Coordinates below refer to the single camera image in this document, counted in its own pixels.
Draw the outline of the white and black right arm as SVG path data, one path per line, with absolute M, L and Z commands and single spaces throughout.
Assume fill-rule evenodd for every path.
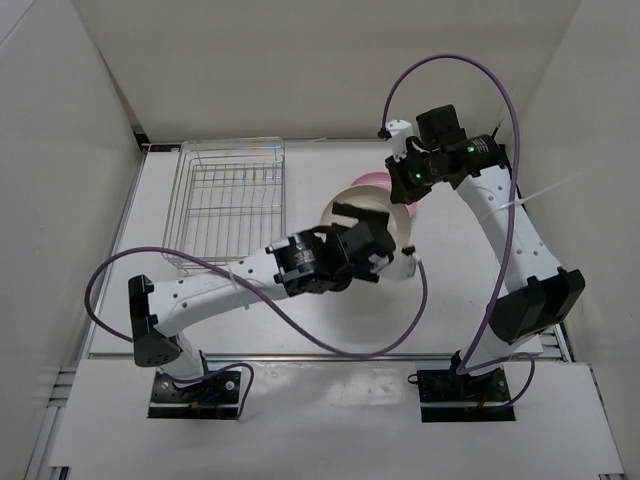
M 467 136 L 456 110 L 445 105 L 411 124 L 390 120 L 380 137 L 392 154 L 385 161 L 394 204 L 413 204 L 438 184 L 448 184 L 474 214 L 499 262 L 497 294 L 471 343 L 452 361 L 449 387 L 470 400 L 530 338 L 565 320 L 585 288 L 579 270 L 566 270 L 538 234 L 524 207 L 504 146 L 483 134 Z

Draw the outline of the cream plastic plate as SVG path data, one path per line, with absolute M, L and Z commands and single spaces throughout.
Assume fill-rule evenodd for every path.
M 336 223 L 346 227 L 352 227 L 356 224 L 356 219 L 332 212 L 335 202 L 388 213 L 387 230 L 394 239 L 396 250 L 399 251 L 410 245 L 411 217 L 405 205 L 392 204 L 389 197 L 390 192 L 382 187 L 373 185 L 349 187 L 329 201 L 322 212 L 319 223 L 321 225 Z

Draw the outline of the pink plastic plate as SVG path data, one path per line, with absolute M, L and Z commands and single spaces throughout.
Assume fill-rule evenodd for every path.
M 388 209 L 387 202 L 392 190 L 392 181 L 388 172 L 370 172 L 356 178 L 352 186 L 371 186 L 368 194 L 362 194 L 357 199 L 360 207 L 375 208 L 383 211 Z

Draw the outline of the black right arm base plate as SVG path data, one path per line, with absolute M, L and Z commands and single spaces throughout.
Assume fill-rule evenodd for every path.
M 479 379 L 458 377 L 453 368 L 417 370 L 407 377 L 416 386 L 422 423 L 513 422 L 504 370 L 498 368 Z

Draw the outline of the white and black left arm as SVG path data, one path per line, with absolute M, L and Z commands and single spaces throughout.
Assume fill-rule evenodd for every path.
M 389 213 L 345 203 L 333 204 L 332 211 L 354 219 L 354 225 L 303 230 L 226 268 L 212 266 L 207 273 L 179 280 L 130 278 L 135 364 L 163 369 L 175 377 L 178 392 L 198 400 L 208 392 L 210 377 L 184 337 L 189 326 L 259 301 L 340 292 L 353 280 L 378 282 L 396 249 Z

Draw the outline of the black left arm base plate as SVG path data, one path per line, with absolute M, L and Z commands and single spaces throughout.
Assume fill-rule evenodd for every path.
M 234 420 L 240 407 L 239 365 L 202 383 L 178 386 L 157 372 L 151 388 L 150 419 Z

